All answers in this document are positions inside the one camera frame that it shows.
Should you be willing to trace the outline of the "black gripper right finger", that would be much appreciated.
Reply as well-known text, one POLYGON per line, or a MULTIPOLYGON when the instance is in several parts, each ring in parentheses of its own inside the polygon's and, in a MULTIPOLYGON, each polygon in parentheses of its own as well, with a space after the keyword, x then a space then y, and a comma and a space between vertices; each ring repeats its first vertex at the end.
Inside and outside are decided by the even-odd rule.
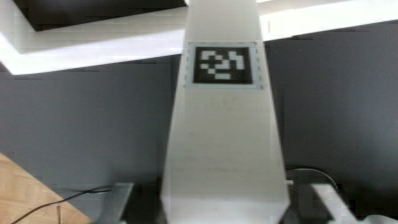
POLYGON ((284 224, 363 224, 331 184, 288 182, 284 224))

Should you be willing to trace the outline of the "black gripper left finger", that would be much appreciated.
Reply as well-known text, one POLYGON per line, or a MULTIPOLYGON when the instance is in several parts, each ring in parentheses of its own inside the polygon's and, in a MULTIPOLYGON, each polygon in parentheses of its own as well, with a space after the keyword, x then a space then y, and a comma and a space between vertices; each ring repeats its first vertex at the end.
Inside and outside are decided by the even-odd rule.
POLYGON ((160 191, 155 183, 117 183, 112 186, 94 224, 164 224, 160 191))

